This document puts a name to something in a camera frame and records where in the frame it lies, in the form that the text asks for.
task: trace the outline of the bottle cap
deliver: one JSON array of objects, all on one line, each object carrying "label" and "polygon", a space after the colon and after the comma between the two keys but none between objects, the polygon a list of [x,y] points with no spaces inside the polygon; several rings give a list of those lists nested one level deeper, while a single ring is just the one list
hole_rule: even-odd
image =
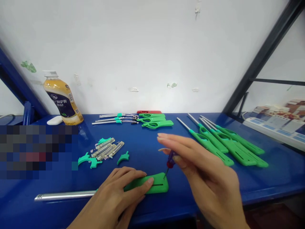
[{"label": "bottle cap", "polygon": [[43,70],[44,72],[44,76],[48,77],[48,76],[58,76],[56,71],[53,70]]}]

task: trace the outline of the red lighter handle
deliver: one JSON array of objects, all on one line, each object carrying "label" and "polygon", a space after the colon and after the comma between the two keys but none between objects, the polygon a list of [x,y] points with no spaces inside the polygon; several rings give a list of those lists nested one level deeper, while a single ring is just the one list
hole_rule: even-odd
[{"label": "red lighter handle", "polygon": [[162,114],[161,111],[137,111],[137,114]]}]

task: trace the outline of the power strip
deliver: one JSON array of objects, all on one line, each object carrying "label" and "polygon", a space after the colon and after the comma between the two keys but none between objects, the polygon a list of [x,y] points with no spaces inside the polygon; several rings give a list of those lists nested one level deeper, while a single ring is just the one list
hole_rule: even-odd
[{"label": "power strip", "polygon": [[269,126],[265,123],[266,121],[254,117],[247,118],[243,122],[243,124],[247,127],[257,130],[258,132],[266,134],[269,137],[293,146],[299,150],[305,151],[305,135],[297,132],[288,133],[284,130]]}]

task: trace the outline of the blue metal frame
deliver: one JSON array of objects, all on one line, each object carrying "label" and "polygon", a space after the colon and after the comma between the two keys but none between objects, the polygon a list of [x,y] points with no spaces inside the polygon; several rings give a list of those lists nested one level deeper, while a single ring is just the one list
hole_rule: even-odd
[{"label": "blue metal frame", "polygon": [[24,103],[24,112],[23,112],[23,123],[22,125],[28,126],[33,123],[34,120],[34,108],[29,101]]},{"label": "blue metal frame", "polygon": [[29,88],[27,83],[15,69],[13,64],[0,49],[0,79],[11,90],[11,92],[17,97],[17,99],[25,105],[26,101],[29,101],[34,109],[34,117],[38,120],[43,118],[49,113],[38,100],[33,91]]}]

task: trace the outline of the hand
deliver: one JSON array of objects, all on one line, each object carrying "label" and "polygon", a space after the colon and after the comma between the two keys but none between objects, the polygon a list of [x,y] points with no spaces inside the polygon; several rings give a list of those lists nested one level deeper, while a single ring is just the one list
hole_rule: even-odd
[{"label": "hand", "polygon": [[249,228],[242,208],[239,181],[233,169],[191,138],[158,134],[158,142],[174,150],[176,164],[191,186],[194,199],[205,218],[216,229]]},{"label": "hand", "polygon": [[145,176],[145,172],[134,168],[114,169],[68,229],[127,229],[137,205],[153,185],[153,178],[127,192],[123,188],[133,180]]}]

